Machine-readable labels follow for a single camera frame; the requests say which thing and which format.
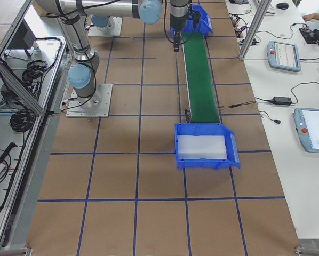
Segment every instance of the white table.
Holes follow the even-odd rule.
[[[279,2],[281,1],[272,0],[272,6],[275,7]],[[290,25],[303,23],[303,19],[292,1],[286,2],[289,3],[289,8],[276,8],[275,16],[264,17],[259,30],[270,31],[276,36],[291,36]],[[230,13],[243,13],[243,10],[249,9],[248,4],[230,4],[228,0],[226,3]],[[250,3],[254,13],[257,7],[252,0]],[[253,15],[241,17],[249,22],[250,26]],[[250,47],[244,61],[256,97],[291,97],[295,102],[290,92],[292,87],[299,83],[319,82],[319,61],[302,62],[302,70],[298,73],[272,69],[268,64],[266,46],[271,40],[297,44],[300,58],[319,58],[319,47],[306,44],[298,31],[299,27],[301,25],[292,27],[294,35],[291,40],[278,39],[268,33],[258,33],[261,43]],[[319,154],[308,153],[303,149],[293,120],[296,107],[319,108],[319,85],[300,85],[293,91],[299,100],[295,106],[282,107],[259,103],[258,108],[260,111],[268,112],[272,119],[281,120],[281,124],[278,125],[265,115],[262,119],[298,238],[319,239]]]

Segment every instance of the floor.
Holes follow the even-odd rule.
[[[224,1],[201,1],[219,105],[254,100]],[[299,245],[255,105],[223,110],[242,168],[176,169],[174,123],[188,96],[182,51],[155,25],[124,19],[92,38],[110,117],[60,124],[27,246],[33,255],[295,255]]]

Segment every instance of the blue bin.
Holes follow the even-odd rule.
[[[178,135],[223,135],[227,150],[227,159],[180,159],[178,155]],[[234,133],[223,124],[219,123],[189,123],[175,124],[175,154],[177,168],[240,168],[239,155],[235,143]]]
[[[211,24],[211,20],[209,18],[209,15],[207,12],[202,8],[201,5],[196,4],[193,5],[194,11],[199,11],[201,14],[200,21],[198,23],[198,26],[195,29],[195,32],[202,32],[203,36],[206,36],[208,33],[213,33],[213,28]],[[171,36],[174,36],[174,29],[170,27],[171,30]],[[182,30],[182,32],[193,32],[193,21],[187,20],[187,25]]]

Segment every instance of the power adapter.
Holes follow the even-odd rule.
[[[271,100],[267,100],[267,102],[270,102],[275,105],[285,105],[285,106],[289,106],[292,104],[291,98],[289,97],[273,97]]]

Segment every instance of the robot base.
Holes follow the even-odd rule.
[[[122,17],[112,17],[115,22],[115,27],[111,30],[101,31],[97,27],[91,27],[89,31],[89,37],[112,37],[121,36],[122,30]]]
[[[98,84],[97,91],[102,95],[102,102],[97,107],[92,108],[91,110],[83,109],[82,107],[76,107],[79,105],[79,102],[74,100],[69,103],[69,108],[76,107],[73,109],[68,109],[66,116],[69,118],[72,117],[108,117],[111,103],[113,84]],[[71,98],[76,98],[77,95],[73,90]]]

